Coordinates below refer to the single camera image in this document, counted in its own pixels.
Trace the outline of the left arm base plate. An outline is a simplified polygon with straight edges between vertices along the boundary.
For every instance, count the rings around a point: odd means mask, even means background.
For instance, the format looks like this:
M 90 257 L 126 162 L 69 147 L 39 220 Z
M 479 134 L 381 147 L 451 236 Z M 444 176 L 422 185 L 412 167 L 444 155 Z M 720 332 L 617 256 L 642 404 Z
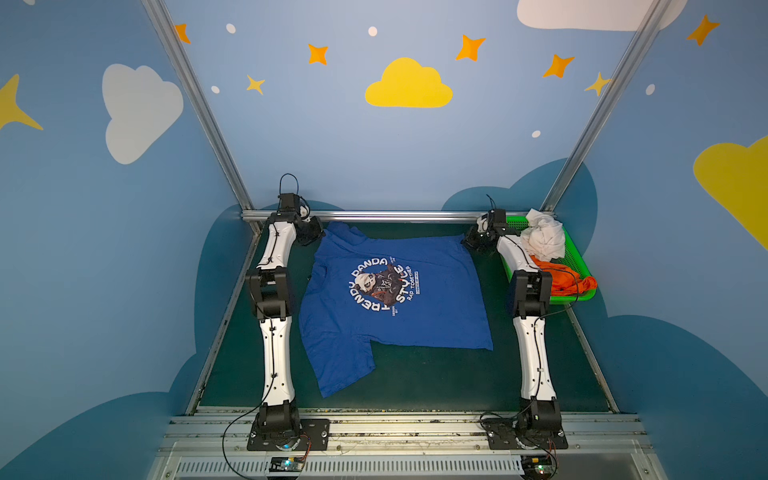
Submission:
M 309 449 L 326 451 L 330 439 L 331 422 L 325 418 L 300 419 L 298 428 L 277 424 L 266 426 L 255 420 L 248 436 L 248 451 L 298 452 Z

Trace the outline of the blue panda print t-shirt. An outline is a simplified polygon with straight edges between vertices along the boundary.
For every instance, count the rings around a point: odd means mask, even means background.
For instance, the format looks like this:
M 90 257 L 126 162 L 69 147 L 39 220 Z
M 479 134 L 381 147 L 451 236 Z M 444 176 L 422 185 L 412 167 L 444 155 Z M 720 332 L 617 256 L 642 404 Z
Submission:
M 493 348 L 478 274 L 460 235 L 375 239 L 330 223 L 299 325 L 323 397 L 375 370 L 373 343 Z

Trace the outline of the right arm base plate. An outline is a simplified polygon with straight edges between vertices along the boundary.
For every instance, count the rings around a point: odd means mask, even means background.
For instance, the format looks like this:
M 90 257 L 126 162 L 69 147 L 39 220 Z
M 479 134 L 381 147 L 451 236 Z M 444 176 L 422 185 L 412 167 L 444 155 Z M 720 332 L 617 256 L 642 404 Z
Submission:
M 518 428 L 511 418 L 488 417 L 479 421 L 491 450 L 550 450 L 567 449 L 568 441 L 562 430 L 546 432 Z

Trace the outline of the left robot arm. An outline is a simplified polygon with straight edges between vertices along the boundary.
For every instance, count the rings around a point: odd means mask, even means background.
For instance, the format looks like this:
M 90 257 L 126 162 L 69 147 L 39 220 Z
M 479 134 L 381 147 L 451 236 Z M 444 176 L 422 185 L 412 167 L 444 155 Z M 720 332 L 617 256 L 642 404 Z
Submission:
M 275 213 L 265 232 L 268 237 L 262 257 L 245 276 L 264 356 L 264 388 L 254 427 L 263 437 L 296 438 L 301 426 L 290 366 L 294 295 L 288 263 L 295 243 L 310 244 L 323 230 L 314 216 Z

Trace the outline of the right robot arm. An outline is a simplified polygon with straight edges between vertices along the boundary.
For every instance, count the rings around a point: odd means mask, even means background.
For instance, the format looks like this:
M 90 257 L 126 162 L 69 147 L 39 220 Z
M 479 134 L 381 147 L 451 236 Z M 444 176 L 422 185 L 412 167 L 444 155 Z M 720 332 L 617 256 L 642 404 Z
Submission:
M 512 272 L 506 306 L 517 335 L 522 372 L 516 434 L 528 438 L 557 434 L 562 428 L 562 415 L 545 341 L 552 276 L 535 264 L 520 237 L 506 223 L 492 220 L 489 214 L 476 220 L 464 244 L 478 251 L 496 251 Z

